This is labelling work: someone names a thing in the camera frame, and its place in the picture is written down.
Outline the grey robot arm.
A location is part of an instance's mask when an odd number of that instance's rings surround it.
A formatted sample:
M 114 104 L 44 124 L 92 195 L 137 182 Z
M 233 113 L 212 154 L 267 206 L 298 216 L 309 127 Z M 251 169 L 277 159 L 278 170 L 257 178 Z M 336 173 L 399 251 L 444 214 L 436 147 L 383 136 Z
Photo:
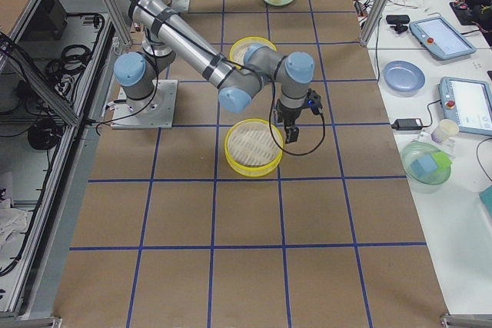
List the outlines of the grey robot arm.
M 320 114 L 321 99 L 310 83 L 314 59 L 305 52 L 282 55 L 258 43 L 249 46 L 239 67 L 216 51 L 165 0 L 115 0 L 129 22 L 149 29 L 218 90 L 218 100 L 230 112 L 243 111 L 268 82 L 281 86 L 276 104 L 278 122 L 284 125 L 286 142 L 298 138 L 296 120 L 304 109 Z

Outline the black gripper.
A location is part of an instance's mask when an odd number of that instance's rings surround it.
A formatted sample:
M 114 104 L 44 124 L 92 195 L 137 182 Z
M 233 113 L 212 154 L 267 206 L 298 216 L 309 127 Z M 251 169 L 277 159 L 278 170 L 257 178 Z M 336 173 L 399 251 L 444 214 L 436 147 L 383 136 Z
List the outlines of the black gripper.
M 300 117 L 301 112 L 306 109 L 305 103 L 302 103 L 300 107 L 289 108 L 281 102 L 281 99 L 277 99 L 275 105 L 275 120 L 277 124 L 284 124 L 285 143 L 291 143 L 298 140 L 299 128 L 296 125 L 296 120 Z

